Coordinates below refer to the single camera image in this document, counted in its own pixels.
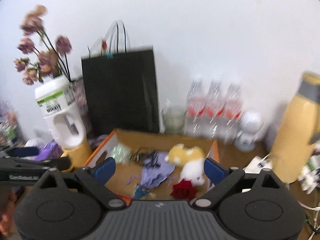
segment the black paper bag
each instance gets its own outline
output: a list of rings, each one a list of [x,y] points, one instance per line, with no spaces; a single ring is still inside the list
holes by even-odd
[[[159,132],[152,49],[82,59],[82,70],[96,136],[114,128]]]

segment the barcode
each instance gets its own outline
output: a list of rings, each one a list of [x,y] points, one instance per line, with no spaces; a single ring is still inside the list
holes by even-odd
[[[50,108],[47,108],[47,112],[50,113],[52,111],[56,111],[56,110],[61,110],[61,106],[60,105],[56,105]]]

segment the bag handle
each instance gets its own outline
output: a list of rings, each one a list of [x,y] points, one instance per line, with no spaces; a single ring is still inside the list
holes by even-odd
[[[104,38],[98,38],[95,43],[91,46],[91,49],[89,48],[89,46],[87,46],[88,51],[89,51],[89,58],[91,57],[91,51],[93,51],[95,48],[97,48],[97,46],[99,44],[101,44],[101,42],[103,40],[107,41],[110,38],[110,43],[109,43],[109,53],[111,54],[111,46],[112,46],[112,40],[113,40],[113,36],[115,35],[115,30],[116,30],[116,45],[117,45],[117,53],[119,53],[119,23],[122,24],[123,27],[123,31],[124,31],[124,51],[125,53],[127,53],[127,34],[125,31],[125,27],[124,27],[124,22],[122,20],[117,20],[114,21],[110,28],[108,29],[106,35]]]

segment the white plastic jug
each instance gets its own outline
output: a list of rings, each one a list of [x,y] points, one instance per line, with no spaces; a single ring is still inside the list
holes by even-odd
[[[67,149],[81,145],[86,131],[68,79],[55,78],[36,88],[35,94],[54,140]],[[76,129],[71,127],[70,120]]]

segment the plastic bottle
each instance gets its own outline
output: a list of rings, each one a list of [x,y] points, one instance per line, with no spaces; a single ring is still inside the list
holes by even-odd
[[[226,95],[226,104],[221,120],[219,137],[225,144],[232,143],[239,131],[239,117],[242,111],[241,90],[238,84],[231,84]]]
[[[221,95],[221,82],[212,81],[206,96],[204,108],[204,136],[208,139],[217,139],[221,123],[221,115],[224,109],[224,98]]]
[[[193,80],[187,101],[186,134],[193,137],[202,136],[201,119],[205,106],[202,79]]]
[[[35,95],[54,140],[67,149],[81,145],[86,131],[68,79],[55,78],[36,88]]]

